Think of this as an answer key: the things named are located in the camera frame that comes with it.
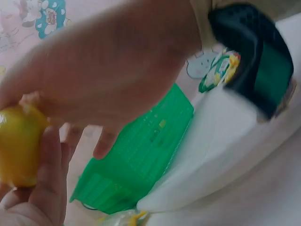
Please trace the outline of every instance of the cartoon sticker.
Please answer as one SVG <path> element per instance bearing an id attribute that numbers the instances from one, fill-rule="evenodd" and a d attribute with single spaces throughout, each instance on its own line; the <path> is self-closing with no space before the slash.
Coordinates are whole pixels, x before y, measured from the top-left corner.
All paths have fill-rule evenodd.
<path id="1" fill-rule="evenodd" d="M 71 24 L 71 20 L 66 18 L 65 0 L 20 0 L 15 5 L 19 8 L 22 26 L 35 26 L 41 39 Z"/>
<path id="2" fill-rule="evenodd" d="M 220 82 L 228 83 L 233 78 L 239 61 L 239 54 L 225 48 L 210 65 L 208 73 L 198 87 L 199 92 L 208 92 Z"/>

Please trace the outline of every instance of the white surface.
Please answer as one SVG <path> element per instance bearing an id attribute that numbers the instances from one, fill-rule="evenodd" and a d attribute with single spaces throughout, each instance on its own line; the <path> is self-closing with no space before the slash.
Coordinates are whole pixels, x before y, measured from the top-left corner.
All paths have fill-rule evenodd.
<path id="1" fill-rule="evenodd" d="M 300 81 L 301 15 L 278 24 Z M 266 149 L 275 150 L 251 172 L 220 191 L 177 211 L 152 215 L 152 226 L 297 226 L 301 224 L 301 93 L 292 107 L 272 124 L 272 133 L 252 149 L 246 162 Z"/>

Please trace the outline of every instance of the hand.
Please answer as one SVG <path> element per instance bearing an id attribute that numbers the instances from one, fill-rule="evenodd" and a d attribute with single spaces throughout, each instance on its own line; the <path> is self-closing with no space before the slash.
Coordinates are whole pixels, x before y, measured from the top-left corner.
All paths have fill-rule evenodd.
<path id="1" fill-rule="evenodd" d="M 40 148 L 35 188 L 10 191 L 7 185 L 0 183 L 0 226 L 63 225 L 71 151 L 66 144 L 60 144 L 58 131 L 53 128 L 44 132 Z"/>
<path id="2" fill-rule="evenodd" d="M 0 109 L 24 94 L 55 125 L 72 124 L 75 146 L 89 124 L 103 126 L 95 148 L 104 157 L 123 127 L 170 89 L 185 60 L 200 49 L 188 0 L 132 0 L 42 42 L 0 84 Z"/>

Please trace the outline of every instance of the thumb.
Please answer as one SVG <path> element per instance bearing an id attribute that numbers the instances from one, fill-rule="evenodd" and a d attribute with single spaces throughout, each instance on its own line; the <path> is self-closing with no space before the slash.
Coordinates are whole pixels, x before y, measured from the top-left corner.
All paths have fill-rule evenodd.
<path id="1" fill-rule="evenodd" d="M 104 158 L 113 147 L 119 133 L 119 129 L 111 129 L 108 127 L 104 127 L 93 152 L 94 158 Z"/>
<path id="2" fill-rule="evenodd" d="M 33 53 L 20 59 L 0 82 L 0 109 L 17 104 L 24 94 L 40 88 L 42 65 Z"/>

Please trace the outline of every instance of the white plastic bag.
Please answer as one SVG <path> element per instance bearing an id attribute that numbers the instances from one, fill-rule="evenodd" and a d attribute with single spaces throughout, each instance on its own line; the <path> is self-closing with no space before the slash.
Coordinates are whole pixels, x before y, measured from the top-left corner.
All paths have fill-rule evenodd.
<path id="1" fill-rule="evenodd" d="M 135 210 L 122 211 L 100 219 L 98 226 L 136 226 L 137 221 L 144 215 L 146 212 L 137 214 Z"/>
<path id="2" fill-rule="evenodd" d="M 260 125 L 252 105 L 222 87 L 212 90 L 195 111 L 170 171 L 138 202 L 138 209 L 179 209 L 239 178 L 300 127 L 301 112 L 290 109 Z"/>

